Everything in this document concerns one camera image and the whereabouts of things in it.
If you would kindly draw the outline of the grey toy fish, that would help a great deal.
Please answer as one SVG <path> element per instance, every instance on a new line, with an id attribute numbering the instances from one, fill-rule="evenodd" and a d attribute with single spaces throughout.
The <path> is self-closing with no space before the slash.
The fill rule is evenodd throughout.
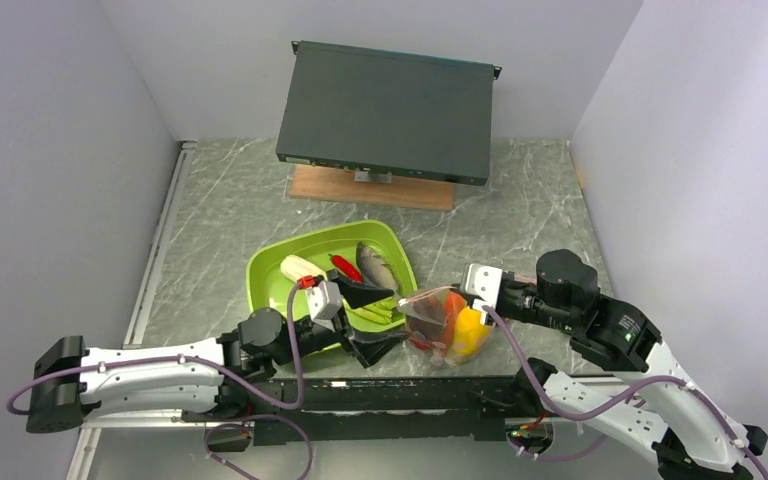
<path id="1" fill-rule="evenodd" d="M 356 264 L 366 283 L 400 294 L 400 283 L 383 257 L 364 242 L 356 247 Z"/>

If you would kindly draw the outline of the yellow bell pepper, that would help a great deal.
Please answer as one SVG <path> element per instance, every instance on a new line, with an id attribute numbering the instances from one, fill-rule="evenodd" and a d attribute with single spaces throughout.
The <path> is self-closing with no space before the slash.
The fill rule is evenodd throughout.
<path id="1" fill-rule="evenodd" d="M 455 317 L 445 361 L 449 365 L 461 365 L 472 360 L 491 333 L 492 328 L 482 324 L 479 311 L 469 307 L 461 309 Z"/>

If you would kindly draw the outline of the orange red chili pepper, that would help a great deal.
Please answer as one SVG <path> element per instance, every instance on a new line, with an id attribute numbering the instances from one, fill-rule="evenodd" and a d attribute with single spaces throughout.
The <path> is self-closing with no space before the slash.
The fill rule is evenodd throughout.
<path id="1" fill-rule="evenodd" d="M 467 307 L 466 299 L 458 292 L 448 290 L 442 301 L 442 327 L 438 338 L 433 341 L 441 354 L 447 354 L 453 345 L 455 327 L 459 313 Z"/>

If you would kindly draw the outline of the clear pink zip top bag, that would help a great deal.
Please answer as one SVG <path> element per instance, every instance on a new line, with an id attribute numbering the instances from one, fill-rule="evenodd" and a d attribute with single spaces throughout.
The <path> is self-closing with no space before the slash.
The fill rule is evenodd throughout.
<path id="1" fill-rule="evenodd" d="M 415 292 L 397 302 L 405 316 L 407 340 L 426 352 L 436 366 L 459 366 L 484 348 L 492 328 L 482 323 L 483 311 L 475 310 L 467 295 L 446 285 Z"/>

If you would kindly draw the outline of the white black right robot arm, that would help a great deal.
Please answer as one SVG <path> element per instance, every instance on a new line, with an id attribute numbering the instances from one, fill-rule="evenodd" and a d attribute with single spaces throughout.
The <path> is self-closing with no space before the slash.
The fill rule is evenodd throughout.
<path id="1" fill-rule="evenodd" d="M 580 422 L 635 451 L 663 479 L 768 478 L 759 460 L 766 432 L 729 418 L 674 357 L 660 330 L 637 307 L 601 293 L 597 271 L 569 250 L 543 254 L 526 281 L 496 267 L 467 276 L 470 291 L 505 336 L 510 320 L 559 331 L 586 361 L 625 385 L 614 395 L 510 344 L 521 369 L 511 388 L 517 411 L 545 409 Z"/>

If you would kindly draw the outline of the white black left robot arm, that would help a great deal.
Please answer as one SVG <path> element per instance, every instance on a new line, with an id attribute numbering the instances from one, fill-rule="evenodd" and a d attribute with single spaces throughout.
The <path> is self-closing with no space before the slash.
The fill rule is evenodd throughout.
<path id="1" fill-rule="evenodd" d="M 255 310 L 216 338 L 148 349 L 88 347 L 82 336 L 59 339 L 34 365 L 31 383 L 7 402 L 25 430 L 46 434 L 105 415 L 178 409 L 232 420 L 268 405 L 305 403 L 303 357 L 339 345 L 362 366 L 377 363 L 402 340 L 394 329 L 364 331 L 350 312 L 394 315 L 395 290 L 336 272 L 297 278 L 286 310 Z"/>

